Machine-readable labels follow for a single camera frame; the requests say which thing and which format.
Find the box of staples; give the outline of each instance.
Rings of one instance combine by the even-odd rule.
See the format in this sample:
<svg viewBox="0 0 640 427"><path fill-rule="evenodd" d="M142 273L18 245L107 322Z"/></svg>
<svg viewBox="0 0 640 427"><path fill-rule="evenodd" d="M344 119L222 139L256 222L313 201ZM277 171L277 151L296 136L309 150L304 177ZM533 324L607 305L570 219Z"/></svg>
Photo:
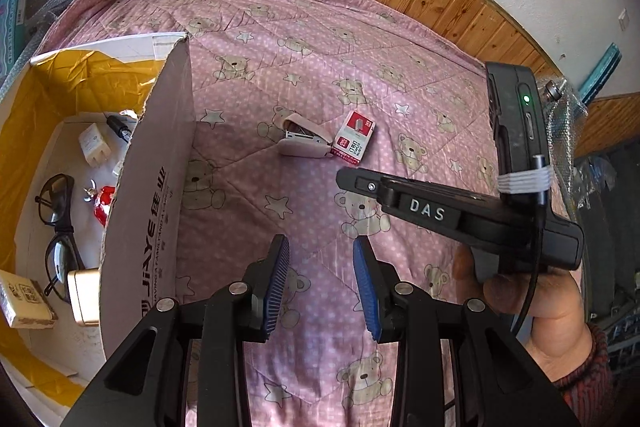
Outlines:
<svg viewBox="0 0 640 427"><path fill-rule="evenodd" d="M350 111L335 135L331 152L354 165L361 162L376 123L357 111Z"/></svg>

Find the black glasses frame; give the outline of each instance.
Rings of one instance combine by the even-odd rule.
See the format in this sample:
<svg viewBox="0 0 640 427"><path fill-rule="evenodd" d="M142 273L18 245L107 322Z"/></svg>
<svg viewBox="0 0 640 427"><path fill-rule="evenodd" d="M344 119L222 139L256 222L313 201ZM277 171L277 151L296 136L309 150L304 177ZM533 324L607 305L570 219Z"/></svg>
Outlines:
<svg viewBox="0 0 640 427"><path fill-rule="evenodd" d="M42 206L44 205L51 208L52 201L44 200L42 194L46 192L48 188L51 188L57 181L62 179L65 180L65 206L62 209L61 215L57 217L55 221L47 221L42 217ZM78 245L76 245L76 238L74 237L74 227L71 224L71 196L73 194L74 184L75 180L68 174L56 174L45 182L40 190L40 195L35 198L35 201L38 204L38 216L40 217L40 220L48 227L54 227L55 231L55 235L49 242L44 256L44 267L47 272L47 279L49 280L49 283L44 288L44 295L49 296L50 293L53 292L67 304L71 304L71 299L69 297L69 284L66 275L73 270L84 270L84 263L80 257ZM49 257L54 255L54 250L58 243L66 243L72 252L72 255L66 255L62 260L64 267L62 270L64 277L64 281L62 281L62 283L65 288L64 295L60 295L60 292L56 288L56 284L59 281L57 274L51 274L49 272Z"/></svg>

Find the handheld camera device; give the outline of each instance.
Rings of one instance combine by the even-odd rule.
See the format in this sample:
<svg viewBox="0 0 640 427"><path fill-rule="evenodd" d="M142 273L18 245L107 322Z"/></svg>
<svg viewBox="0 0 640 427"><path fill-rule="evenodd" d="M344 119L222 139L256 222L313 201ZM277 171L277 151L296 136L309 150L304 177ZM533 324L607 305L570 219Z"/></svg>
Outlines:
<svg viewBox="0 0 640 427"><path fill-rule="evenodd" d="M577 269L584 234L551 210L545 123L532 71L488 62L486 72L499 198L358 168L341 169L336 182L375 198L391 216L469 245L481 282L496 273L531 273L526 315L538 272L547 266ZM524 316L518 321L514 333Z"/></svg>

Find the bubble wrap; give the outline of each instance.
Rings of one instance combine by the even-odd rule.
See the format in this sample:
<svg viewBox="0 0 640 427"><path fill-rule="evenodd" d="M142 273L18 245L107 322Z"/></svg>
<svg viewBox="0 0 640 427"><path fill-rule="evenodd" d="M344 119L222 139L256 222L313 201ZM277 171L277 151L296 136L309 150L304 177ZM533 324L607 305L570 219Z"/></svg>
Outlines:
<svg viewBox="0 0 640 427"><path fill-rule="evenodd" d="M543 103L549 155L566 211L572 221L577 221L577 206L572 198L574 152L587 117L587 108L565 78L553 79L562 94L560 100L546 102L545 86L548 81L549 78L539 79L538 90Z"/></svg>

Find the cardboard flap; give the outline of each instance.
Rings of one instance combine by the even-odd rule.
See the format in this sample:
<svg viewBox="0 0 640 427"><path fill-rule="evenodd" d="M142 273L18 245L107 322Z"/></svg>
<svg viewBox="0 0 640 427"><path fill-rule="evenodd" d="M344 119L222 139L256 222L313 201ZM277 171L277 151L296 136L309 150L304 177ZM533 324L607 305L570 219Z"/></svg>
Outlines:
<svg viewBox="0 0 640 427"><path fill-rule="evenodd" d="M111 205L100 260L100 334L107 357L151 306L175 295L178 216L194 131L183 39L146 99Z"/></svg>

